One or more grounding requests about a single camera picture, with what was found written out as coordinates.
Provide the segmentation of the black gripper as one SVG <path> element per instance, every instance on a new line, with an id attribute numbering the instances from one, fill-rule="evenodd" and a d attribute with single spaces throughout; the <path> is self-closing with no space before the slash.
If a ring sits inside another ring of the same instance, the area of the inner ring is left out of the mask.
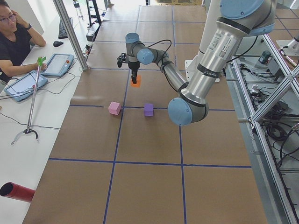
<path id="1" fill-rule="evenodd" d="M 137 73 L 138 69 L 140 68 L 140 62 L 129 62 L 129 68 L 131 69 L 131 83 L 137 84 Z"/>

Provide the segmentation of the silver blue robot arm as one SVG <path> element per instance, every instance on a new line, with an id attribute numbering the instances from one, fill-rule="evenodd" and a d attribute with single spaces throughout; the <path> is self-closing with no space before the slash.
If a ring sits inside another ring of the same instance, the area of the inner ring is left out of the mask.
<path id="1" fill-rule="evenodd" d="M 222 69 L 235 55 L 242 39 L 271 32 L 275 24 L 275 0 L 213 0 L 208 18 L 216 29 L 204 54 L 198 54 L 191 80 L 187 82 L 165 51 L 145 46 L 137 33 L 126 35 L 126 53 L 117 58 L 117 65 L 128 64 L 131 80 L 137 82 L 141 64 L 155 63 L 164 73 L 178 97 L 168 104 L 168 115 L 173 123 L 185 126 L 201 121 L 208 115 L 206 96 L 219 78 Z"/>

